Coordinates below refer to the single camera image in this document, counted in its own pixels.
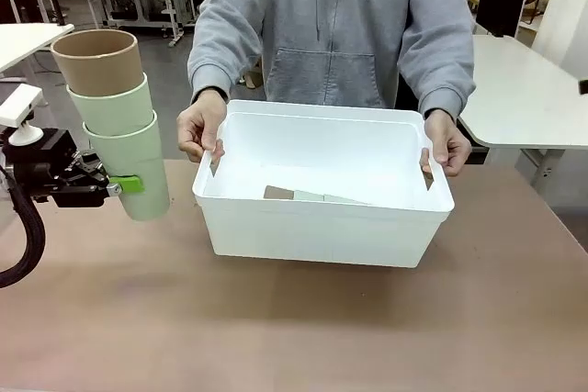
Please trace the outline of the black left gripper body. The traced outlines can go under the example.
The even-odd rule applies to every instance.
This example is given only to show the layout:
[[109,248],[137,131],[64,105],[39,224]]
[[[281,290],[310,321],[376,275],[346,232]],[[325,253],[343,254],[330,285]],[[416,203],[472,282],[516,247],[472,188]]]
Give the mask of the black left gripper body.
[[52,199],[57,207],[79,206],[77,147],[66,129],[22,129],[2,132],[6,164],[2,176],[13,206]]

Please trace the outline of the person's right hand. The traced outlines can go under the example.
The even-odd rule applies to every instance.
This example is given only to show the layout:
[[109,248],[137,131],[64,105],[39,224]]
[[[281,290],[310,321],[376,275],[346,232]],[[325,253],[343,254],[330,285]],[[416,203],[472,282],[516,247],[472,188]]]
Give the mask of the person's right hand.
[[191,162],[200,162],[205,152],[217,163],[224,155],[223,141],[218,137],[227,115],[224,97],[213,88],[202,90],[196,101],[177,117],[177,143]]

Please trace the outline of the person's left hand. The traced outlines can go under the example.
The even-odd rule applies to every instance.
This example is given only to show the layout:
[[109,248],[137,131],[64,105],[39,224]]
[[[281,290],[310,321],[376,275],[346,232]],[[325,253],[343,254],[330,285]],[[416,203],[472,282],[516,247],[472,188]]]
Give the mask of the person's left hand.
[[470,141],[461,133],[451,116],[441,109],[429,112],[424,121],[424,131],[432,142],[432,150],[422,150],[422,171],[431,173],[429,159],[433,157],[442,166],[446,176],[457,176],[471,153]]

